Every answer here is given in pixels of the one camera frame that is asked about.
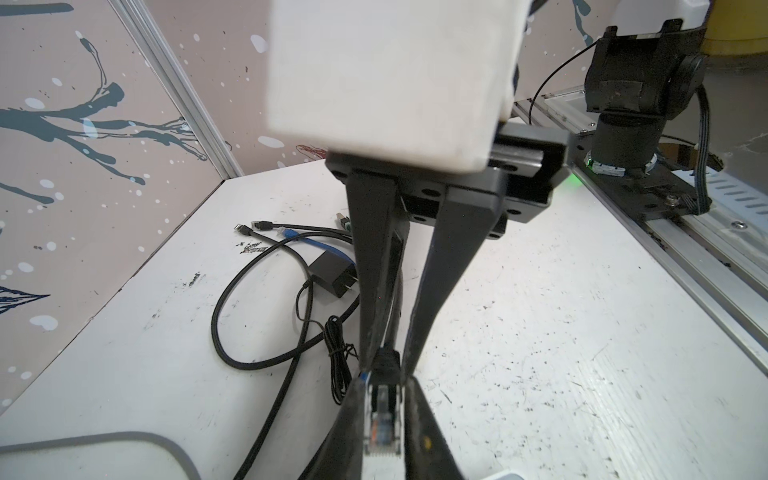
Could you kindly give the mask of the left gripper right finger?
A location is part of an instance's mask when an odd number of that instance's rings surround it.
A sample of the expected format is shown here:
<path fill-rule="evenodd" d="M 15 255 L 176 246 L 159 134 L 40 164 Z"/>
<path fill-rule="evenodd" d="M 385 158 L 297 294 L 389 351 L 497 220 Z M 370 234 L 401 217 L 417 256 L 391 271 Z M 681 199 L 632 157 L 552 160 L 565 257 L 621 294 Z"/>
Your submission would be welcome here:
<path fill-rule="evenodd" d="M 404 456 L 406 479 L 463 479 L 417 379 L 405 382 Z"/>

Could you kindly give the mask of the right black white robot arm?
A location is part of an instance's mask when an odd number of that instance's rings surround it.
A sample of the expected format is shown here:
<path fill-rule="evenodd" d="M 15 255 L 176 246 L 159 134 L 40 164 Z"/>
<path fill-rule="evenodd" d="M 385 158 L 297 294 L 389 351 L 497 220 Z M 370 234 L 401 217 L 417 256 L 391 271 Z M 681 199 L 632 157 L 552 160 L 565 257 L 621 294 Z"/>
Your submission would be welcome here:
<path fill-rule="evenodd" d="M 346 188 L 361 286 L 361 370 L 382 383 L 409 377 L 482 243 L 546 209 L 572 164 L 633 219 L 708 212 L 708 116 L 700 118 L 692 185 L 675 179 L 658 151 L 666 123 L 692 99 L 709 106 L 704 33 L 702 21 L 687 26 L 677 15 L 636 34 L 607 27 L 588 48 L 585 99 L 598 121 L 587 145 L 562 130 L 502 125 L 475 173 L 331 153 L 326 164 Z"/>

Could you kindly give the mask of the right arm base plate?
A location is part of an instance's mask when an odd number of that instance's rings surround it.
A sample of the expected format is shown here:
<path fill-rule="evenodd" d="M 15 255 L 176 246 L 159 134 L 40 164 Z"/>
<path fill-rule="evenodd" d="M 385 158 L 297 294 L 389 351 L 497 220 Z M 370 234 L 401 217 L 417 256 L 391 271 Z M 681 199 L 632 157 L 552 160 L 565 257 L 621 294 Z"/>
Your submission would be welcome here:
<path fill-rule="evenodd" d="M 651 128 L 599 124 L 576 137 L 575 166 L 636 222 L 709 212 L 707 172 L 698 145 L 665 142 Z"/>

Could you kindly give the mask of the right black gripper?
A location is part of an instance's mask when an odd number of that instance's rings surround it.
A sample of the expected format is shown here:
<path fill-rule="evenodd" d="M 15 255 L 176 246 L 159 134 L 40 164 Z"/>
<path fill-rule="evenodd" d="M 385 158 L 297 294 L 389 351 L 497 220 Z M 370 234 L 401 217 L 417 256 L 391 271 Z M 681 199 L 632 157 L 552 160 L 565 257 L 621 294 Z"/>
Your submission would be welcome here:
<path fill-rule="evenodd" d="M 570 134 L 500 125 L 487 166 L 476 173 L 438 172 L 342 153 L 331 153 L 326 166 L 346 184 L 360 287 L 362 369 L 369 369 L 376 351 L 392 348 L 397 338 L 409 219 L 435 223 L 403 350 L 403 375 L 410 377 L 440 309 L 492 228 L 489 237 L 499 238 L 508 220 L 527 223 L 550 206 L 555 187 L 570 174 Z"/>

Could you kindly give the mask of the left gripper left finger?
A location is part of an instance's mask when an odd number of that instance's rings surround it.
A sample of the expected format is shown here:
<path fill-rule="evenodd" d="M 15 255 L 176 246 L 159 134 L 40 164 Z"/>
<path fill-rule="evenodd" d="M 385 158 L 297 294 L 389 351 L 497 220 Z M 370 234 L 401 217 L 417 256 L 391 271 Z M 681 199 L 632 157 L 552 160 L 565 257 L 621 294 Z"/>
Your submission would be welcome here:
<path fill-rule="evenodd" d="M 308 471 L 307 479 L 360 479 L 363 465 L 366 382 L 355 379 Z"/>

